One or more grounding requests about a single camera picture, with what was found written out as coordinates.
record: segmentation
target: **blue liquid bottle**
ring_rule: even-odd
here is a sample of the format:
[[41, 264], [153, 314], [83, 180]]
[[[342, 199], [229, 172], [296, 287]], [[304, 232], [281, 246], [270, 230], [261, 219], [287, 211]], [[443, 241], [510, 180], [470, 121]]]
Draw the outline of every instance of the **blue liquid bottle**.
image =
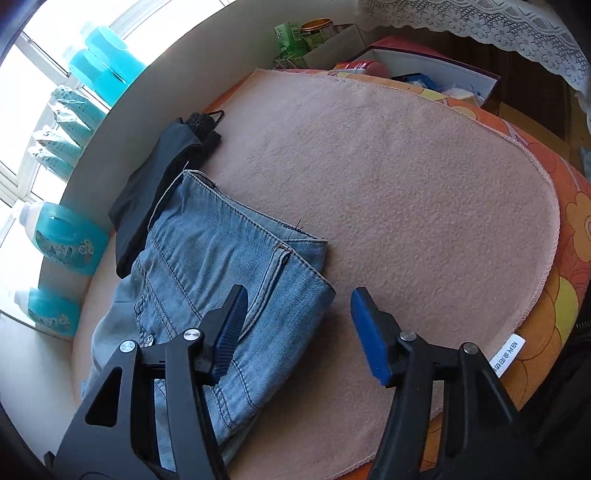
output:
[[86, 37], [84, 43], [127, 85], [131, 84], [146, 68], [146, 65], [133, 56], [125, 42], [109, 27], [95, 28]]
[[72, 57], [68, 68], [72, 75], [110, 106], [119, 100], [127, 88], [125, 82], [113, 70], [86, 49], [80, 50]]
[[14, 293], [16, 303], [33, 322], [64, 336], [74, 336], [80, 320], [80, 307], [47, 290], [31, 288]]
[[55, 203], [18, 202], [14, 209], [27, 236], [46, 258], [94, 275], [109, 243], [107, 234], [94, 223]]

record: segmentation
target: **silver screw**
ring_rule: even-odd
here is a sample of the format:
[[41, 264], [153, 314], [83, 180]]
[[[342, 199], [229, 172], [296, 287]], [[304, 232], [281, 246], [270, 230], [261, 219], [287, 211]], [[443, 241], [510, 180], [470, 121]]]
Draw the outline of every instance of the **silver screw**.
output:
[[414, 342], [417, 339], [417, 334], [412, 330], [403, 330], [400, 332], [400, 338], [405, 342]]
[[464, 343], [464, 351], [468, 355], [476, 355], [478, 353], [478, 347], [472, 342]]
[[201, 331], [196, 328], [190, 328], [183, 334], [183, 338], [189, 341], [197, 340], [199, 337], [201, 337]]
[[135, 348], [135, 343], [131, 340], [124, 341], [121, 345], [119, 345], [119, 350], [123, 353], [131, 352]]

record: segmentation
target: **laundry detergent bottle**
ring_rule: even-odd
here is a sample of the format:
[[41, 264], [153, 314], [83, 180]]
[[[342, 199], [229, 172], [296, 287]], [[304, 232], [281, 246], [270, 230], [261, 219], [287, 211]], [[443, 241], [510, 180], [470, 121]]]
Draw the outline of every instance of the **laundry detergent bottle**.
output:
[[109, 243], [107, 234], [94, 223], [49, 202], [19, 201], [13, 214], [46, 258], [83, 275], [94, 275]]
[[74, 336], [80, 320], [80, 307], [47, 290], [17, 290], [14, 303], [33, 322], [64, 336]]

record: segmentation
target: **white lace cloth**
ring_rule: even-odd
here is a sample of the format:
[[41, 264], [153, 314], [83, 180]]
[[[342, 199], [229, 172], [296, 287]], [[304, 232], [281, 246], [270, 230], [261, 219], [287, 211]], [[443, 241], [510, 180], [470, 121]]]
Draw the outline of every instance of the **white lace cloth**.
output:
[[521, 0], [358, 0], [357, 23], [374, 27], [428, 28], [472, 37], [541, 63], [580, 92], [591, 131], [591, 67], [550, 7]]

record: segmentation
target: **jeans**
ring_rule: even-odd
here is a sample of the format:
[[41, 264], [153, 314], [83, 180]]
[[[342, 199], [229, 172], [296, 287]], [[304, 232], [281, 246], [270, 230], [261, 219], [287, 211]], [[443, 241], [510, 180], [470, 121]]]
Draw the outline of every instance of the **jeans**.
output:
[[[190, 170], [164, 193], [148, 229], [144, 251], [93, 335], [87, 384], [122, 341], [167, 342], [219, 308], [234, 284], [244, 285], [248, 312], [229, 371], [204, 387], [227, 463], [335, 297], [319, 273], [327, 242], [226, 197]], [[165, 381], [157, 381], [158, 445], [163, 466], [173, 469], [165, 399]]]

